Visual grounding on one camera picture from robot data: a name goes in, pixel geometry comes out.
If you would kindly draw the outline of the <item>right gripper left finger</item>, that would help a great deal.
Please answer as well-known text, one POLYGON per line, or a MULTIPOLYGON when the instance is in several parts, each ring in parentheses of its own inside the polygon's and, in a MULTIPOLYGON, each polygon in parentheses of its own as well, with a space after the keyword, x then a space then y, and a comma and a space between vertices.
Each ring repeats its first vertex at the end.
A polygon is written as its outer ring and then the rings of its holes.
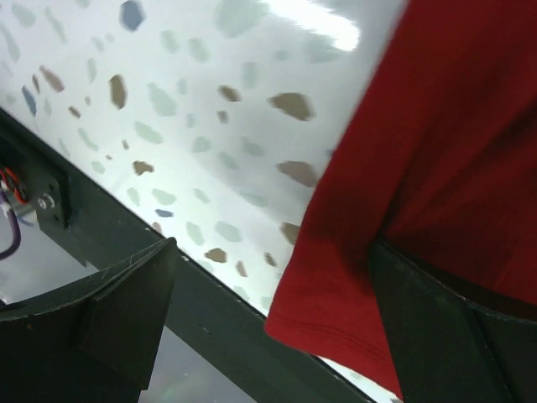
POLYGON ((1 400, 136 402, 149 387, 175 284, 166 238, 1 309, 1 400))

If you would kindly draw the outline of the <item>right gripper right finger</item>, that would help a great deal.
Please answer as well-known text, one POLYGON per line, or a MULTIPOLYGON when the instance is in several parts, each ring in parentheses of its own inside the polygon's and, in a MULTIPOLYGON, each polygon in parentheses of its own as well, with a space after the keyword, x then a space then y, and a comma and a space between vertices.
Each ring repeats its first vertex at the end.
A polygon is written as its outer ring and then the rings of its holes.
POLYGON ((368 267, 405 402, 534 402, 536 307, 374 242, 368 267))

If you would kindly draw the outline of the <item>dark red t shirt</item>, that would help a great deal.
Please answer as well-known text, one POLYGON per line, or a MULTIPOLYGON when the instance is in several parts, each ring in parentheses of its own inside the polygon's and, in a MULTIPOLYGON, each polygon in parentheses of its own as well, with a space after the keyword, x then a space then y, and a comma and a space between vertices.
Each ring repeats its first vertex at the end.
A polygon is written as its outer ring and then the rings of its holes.
POLYGON ((270 337, 399 394, 367 270, 377 237, 535 303, 535 2, 409 2, 275 292, 270 337))

